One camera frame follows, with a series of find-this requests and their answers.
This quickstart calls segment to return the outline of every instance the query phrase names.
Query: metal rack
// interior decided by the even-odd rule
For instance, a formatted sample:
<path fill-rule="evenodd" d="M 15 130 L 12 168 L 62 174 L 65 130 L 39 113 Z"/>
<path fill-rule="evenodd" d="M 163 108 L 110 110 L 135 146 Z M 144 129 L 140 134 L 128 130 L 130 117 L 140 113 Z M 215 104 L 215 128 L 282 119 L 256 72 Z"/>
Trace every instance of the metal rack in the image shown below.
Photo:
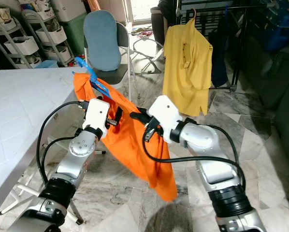
<path fill-rule="evenodd" d="M 52 47 L 53 50 L 54 50 L 54 52 L 55 52 L 55 54 L 57 55 L 57 57 L 58 57 L 59 60 L 60 60 L 60 61 L 59 61 L 60 64 L 63 65 L 63 66 L 65 66 L 65 67 L 68 66 L 68 63 L 70 63 L 72 60 L 74 60 L 74 56 L 73 56 L 73 54 L 72 54 L 72 50 L 71 50 L 71 48 L 69 47 L 67 40 L 65 40 L 65 41 L 62 42 L 62 43 L 64 44 L 65 47 L 68 48 L 68 51 L 69 51 L 69 53 L 70 53 L 70 55 L 71 55 L 71 58 L 68 59 L 68 60 L 64 60 L 64 58 L 62 57 L 61 53 L 58 51 L 58 48 L 57 48 L 58 44 L 55 44 L 55 43 L 53 42 L 53 40 L 52 40 L 52 38 L 51 38 L 48 30 L 47 30 L 47 27 L 46 27 L 46 25 L 45 25 L 45 22 L 50 21 L 50 20 L 52 20 L 52 19 L 56 19 L 56 16 L 55 16 L 55 15 L 52 16 L 52 17 L 49 17 L 49 18 L 47 18 L 47 19 L 45 19 L 45 20 L 43 20 L 43 19 L 41 18 L 41 16 L 40 16 L 37 12 L 35 12 L 35 11 L 33 11 L 33 10 L 24 10 L 24 11 L 22 11 L 22 16 L 23 16 L 23 18 L 24 18 L 27 26 L 29 27 L 29 30 L 31 31 L 32 35 L 34 36 L 37 44 L 39 45 L 39 47 L 41 48 L 41 50 L 42 50 L 44 53 L 45 53 L 44 46 L 50 46 L 50 47 Z M 40 40 L 40 38 L 39 38 L 38 35 L 36 34 L 36 32 L 35 32 L 32 24 L 40 24 L 40 26 L 42 27 L 43 31 L 45 32 L 45 34 L 46 34 L 49 42 L 42 42 L 42 41 Z"/>
<path fill-rule="evenodd" d="M 239 49 L 236 54 L 236 64 L 232 74 L 231 85 L 228 87 L 210 87 L 210 89 L 229 89 L 230 91 L 236 91 L 249 11 L 253 8 L 275 7 L 275 2 L 253 5 L 233 5 L 232 2 L 232 0 L 178 0 L 176 11 L 177 24 L 187 23 L 194 16 L 193 9 L 196 9 L 196 18 L 199 20 L 196 20 L 195 28 L 199 30 L 204 37 L 208 36 L 208 31 L 211 32 L 217 29 L 218 22 L 220 18 L 225 15 L 226 11 L 230 11 L 231 13 L 243 12 L 242 23 L 238 23 L 241 32 L 239 35 Z M 224 4 L 225 6 L 215 7 L 214 4 Z"/>
<path fill-rule="evenodd" d="M 0 36 L 4 35 L 7 40 L 10 42 L 10 44 L 13 46 L 13 48 L 16 50 L 17 54 L 10 54 L 6 51 L 6 49 L 4 48 L 4 46 L 0 43 L 0 50 L 3 52 L 3 54 L 7 57 L 7 59 L 10 61 L 10 63 L 14 66 L 15 69 L 19 69 L 19 67 L 17 66 L 17 64 L 13 61 L 12 58 L 21 58 L 21 60 L 24 62 L 24 64 L 27 66 L 27 68 L 31 69 L 31 65 L 29 64 L 26 55 L 24 55 L 20 49 L 15 45 L 12 37 L 10 36 L 11 33 L 19 30 L 23 36 L 27 36 L 27 34 L 25 33 L 25 31 L 23 30 L 21 24 L 19 23 L 19 21 L 16 18 L 13 18 L 16 26 L 10 30 L 6 30 L 5 27 L 3 27 L 2 24 L 0 24 Z"/>

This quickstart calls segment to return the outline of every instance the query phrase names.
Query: clothes drying rack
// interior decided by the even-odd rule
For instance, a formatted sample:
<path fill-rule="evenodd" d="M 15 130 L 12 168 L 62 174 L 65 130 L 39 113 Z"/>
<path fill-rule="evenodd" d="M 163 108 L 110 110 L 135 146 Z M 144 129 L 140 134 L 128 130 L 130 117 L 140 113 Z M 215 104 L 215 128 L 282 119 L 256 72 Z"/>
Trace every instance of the clothes drying rack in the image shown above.
<path fill-rule="evenodd" d="M 227 11 L 233 14 L 242 12 L 241 17 L 237 21 L 239 28 L 239 49 L 235 58 L 235 67 L 232 74 L 231 84 L 227 87 L 210 87 L 210 89 L 229 89 L 230 91 L 236 91 L 249 12 L 255 8 L 276 7 L 276 2 L 274 1 L 270 3 L 249 5 L 240 5 L 235 4 L 234 2 L 235 1 L 232 0 L 178 0 L 176 9 L 176 23 L 186 24 L 192 17 L 194 17 L 195 9 L 197 19 L 195 22 L 195 28 L 199 30 L 204 37 L 208 37 L 209 33 L 207 32 L 211 32 L 217 29 L 220 18 L 222 18 Z"/>

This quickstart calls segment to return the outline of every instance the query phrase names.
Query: blue chair cushion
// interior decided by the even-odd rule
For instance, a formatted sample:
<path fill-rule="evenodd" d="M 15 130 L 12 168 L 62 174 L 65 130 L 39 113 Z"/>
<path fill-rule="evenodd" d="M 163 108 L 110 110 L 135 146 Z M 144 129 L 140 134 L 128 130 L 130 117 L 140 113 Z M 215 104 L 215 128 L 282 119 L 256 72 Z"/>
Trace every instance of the blue chair cushion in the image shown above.
<path fill-rule="evenodd" d="M 89 13 L 84 21 L 88 57 L 95 69 L 116 70 L 121 63 L 117 45 L 116 21 L 108 11 Z"/>

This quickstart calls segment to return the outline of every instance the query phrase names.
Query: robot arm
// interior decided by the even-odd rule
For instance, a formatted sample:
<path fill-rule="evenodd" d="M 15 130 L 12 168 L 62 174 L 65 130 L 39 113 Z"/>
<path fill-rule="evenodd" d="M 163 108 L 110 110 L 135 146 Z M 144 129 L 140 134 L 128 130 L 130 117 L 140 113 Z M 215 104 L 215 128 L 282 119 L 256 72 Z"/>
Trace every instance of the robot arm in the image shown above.
<path fill-rule="evenodd" d="M 109 104 L 104 101 L 92 99 L 89 102 L 83 131 L 71 140 L 68 154 L 42 192 L 8 232 L 60 232 L 58 227 L 64 223 L 68 205 L 94 158 L 96 143 L 107 134 L 108 110 Z"/>
<path fill-rule="evenodd" d="M 219 146 L 217 132 L 209 126 L 198 125 L 193 120 L 181 121 L 178 109 L 167 96 L 159 96 L 147 113 L 163 128 L 163 138 L 166 142 L 180 143 L 195 156 L 227 159 Z M 145 138 L 148 140 L 153 132 L 148 129 Z M 257 211 L 249 203 L 235 166 L 211 160 L 196 162 L 216 212 L 220 231 L 266 232 Z"/>

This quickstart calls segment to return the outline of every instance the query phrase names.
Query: chair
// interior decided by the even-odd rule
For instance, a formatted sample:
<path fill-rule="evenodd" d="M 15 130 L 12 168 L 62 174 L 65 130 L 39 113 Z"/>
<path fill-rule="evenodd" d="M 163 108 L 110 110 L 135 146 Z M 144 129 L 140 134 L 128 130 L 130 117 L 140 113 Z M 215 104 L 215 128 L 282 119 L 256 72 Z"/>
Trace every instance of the chair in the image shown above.
<path fill-rule="evenodd" d="M 122 87 L 127 77 L 131 101 L 130 73 L 133 74 L 135 84 L 136 77 L 130 61 L 130 42 L 126 28 L 116 22 L 108 11 L 94 11 L 85 18 L 84 39 L 86 62 L 101 80 L 114 88 Z M 127 54 L 127 64 L 121 63 L 124 54 Z"/>

